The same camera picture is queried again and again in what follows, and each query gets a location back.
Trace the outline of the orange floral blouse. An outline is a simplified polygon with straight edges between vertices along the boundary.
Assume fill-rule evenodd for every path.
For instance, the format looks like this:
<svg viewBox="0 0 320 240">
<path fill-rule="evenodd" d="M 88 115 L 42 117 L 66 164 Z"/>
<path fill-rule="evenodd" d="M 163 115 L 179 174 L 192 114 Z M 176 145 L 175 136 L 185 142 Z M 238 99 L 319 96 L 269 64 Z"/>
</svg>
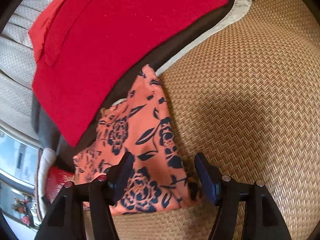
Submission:
<svg viewBox="0 0 320 240">
<path fill-rule="evenodd" d="M 73 158 L 76 184 L 106 174 L 126 152 L 134 157 L 113 215 L 170 211 L 199 202 L 198 185 L 184 169 L 161 81 L 151 67 L 142 68 L 123 102 L 101 111 L 96 132 L 93 144 Z"/>
</svg>

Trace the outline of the red gift box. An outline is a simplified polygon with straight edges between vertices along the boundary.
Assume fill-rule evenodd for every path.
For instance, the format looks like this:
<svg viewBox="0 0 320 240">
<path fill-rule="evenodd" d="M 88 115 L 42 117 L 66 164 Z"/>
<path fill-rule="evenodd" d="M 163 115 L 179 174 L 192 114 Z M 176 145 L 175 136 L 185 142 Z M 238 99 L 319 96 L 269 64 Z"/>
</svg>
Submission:
<svg viewBox="0 0 320 240">
<path fill-rule="evenodd" d="M 74 180 L 74 174 L 52 166 L 48 171 L 45 193 L 47 199 L 52 203 L 60 192 L 61 188 L 68 181 Z"/>
</svg>

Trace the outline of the folded pink white quilt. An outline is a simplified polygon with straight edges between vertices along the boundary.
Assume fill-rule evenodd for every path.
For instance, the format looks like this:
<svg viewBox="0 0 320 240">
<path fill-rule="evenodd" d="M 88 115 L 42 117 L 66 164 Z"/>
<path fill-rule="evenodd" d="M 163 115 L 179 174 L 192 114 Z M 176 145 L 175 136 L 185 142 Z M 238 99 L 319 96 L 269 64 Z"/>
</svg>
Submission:
<svg viewBox="0 0 320 240">
<path fill-rule="evenodd" d="M 48 177 L 49 169 L 56 161 L 56 153 L 54 150 L 45 148 L 39 149 L 37 156 L 37 164 L 35 171 L 35 202 L 36 202 L 36 213 L 39 221 L 43 221 L 47 207 L 45 201 L 42 198 L 46 195 L 46 181 Z"/>
</svg>

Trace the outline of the dark brown leather sofa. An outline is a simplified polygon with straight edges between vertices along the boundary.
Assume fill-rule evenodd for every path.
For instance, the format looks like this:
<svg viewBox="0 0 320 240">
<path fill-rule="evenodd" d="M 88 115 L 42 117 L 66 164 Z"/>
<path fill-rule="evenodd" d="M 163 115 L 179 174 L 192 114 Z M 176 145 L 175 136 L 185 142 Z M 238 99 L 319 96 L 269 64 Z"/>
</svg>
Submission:
<svg viewBox="0 0 320 240">
<path fill-rule="evenodd" d="M 95 140 L 95 129 L 101 116 L 100 110 L 110 107 L 117 100 L 127 96 L 135 78 L 144 65 L 148 64 L 153 69 L 159 69 L 181 49 L 217 25 L 230 12 L 234 2 L 235 0 L 228 0 L 226 5 L 205 14 L 136 62 L 110 90 L 76 146 L 68 144 L 56 124 L 40 105 L 33 91 L 31 123 L 35 133 L 39 136 L 41 146 L 55 151 L 57 156 L 56 166 L 65 171 L 73 172 L 73 157 Z"/>
</svg>

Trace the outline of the woven bamboo seat mat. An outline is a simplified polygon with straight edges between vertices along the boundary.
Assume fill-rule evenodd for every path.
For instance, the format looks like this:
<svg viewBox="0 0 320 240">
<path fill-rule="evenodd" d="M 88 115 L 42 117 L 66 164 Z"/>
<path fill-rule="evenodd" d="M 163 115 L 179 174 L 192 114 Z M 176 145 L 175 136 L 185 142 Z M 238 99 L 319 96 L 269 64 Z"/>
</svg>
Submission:
<svg viewBox="0 0 320 240">
<path fill-rule="evenodd" d="M 302 0 L 254 0 L 161 75 L 187 172 L 202 152 L 265 182 L 293 239 L 319 223 L 319 24 Z"/>
</svg>

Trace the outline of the beige dotted curtain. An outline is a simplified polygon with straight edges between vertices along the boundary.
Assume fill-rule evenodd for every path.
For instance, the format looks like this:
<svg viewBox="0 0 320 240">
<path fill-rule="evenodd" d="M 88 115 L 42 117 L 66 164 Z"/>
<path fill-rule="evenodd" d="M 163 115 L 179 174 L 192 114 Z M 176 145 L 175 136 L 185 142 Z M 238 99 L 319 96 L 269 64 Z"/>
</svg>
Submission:
<svg viewBox="0 0 320 240">
<path fill-rule="evenodd" d="M 9 0 L 1 12 L 1 128 L 28 143 L 39 140 L 31 125 L 36 63 L 28 34 L 53 0 Z"/>
</svg>

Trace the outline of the red satin pillow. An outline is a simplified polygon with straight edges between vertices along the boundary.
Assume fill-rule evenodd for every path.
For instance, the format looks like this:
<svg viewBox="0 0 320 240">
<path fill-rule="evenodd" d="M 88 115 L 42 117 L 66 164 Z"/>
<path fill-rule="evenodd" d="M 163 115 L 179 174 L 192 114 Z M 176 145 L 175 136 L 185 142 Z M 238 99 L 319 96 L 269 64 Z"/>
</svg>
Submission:
<svg viewBox="0 0 320 240">
<path fill-rule="evenodd" d="M 54 18 L 66 0 L 53 0 L 39 14 L 33 25 L 28 31 L 31 43 L 33 45 L 35 62 L 38 63 L 44 53 L 44 42 L 48 34 L 49 28 L 52 25 Z"/>
</svg>

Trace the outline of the red knitted blanket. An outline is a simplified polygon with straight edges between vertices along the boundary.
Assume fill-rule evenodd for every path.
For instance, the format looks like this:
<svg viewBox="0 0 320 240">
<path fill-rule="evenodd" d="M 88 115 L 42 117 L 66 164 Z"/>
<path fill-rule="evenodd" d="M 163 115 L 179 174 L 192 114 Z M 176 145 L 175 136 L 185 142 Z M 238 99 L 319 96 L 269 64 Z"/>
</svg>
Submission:
<svg viewBox="0 0 320 240">
<path fill-rule="evenodd" d="M 76 146 L 116 82 L 148 52 L 228 0 L 66 0 L 32 88 Z"/>
</svg>

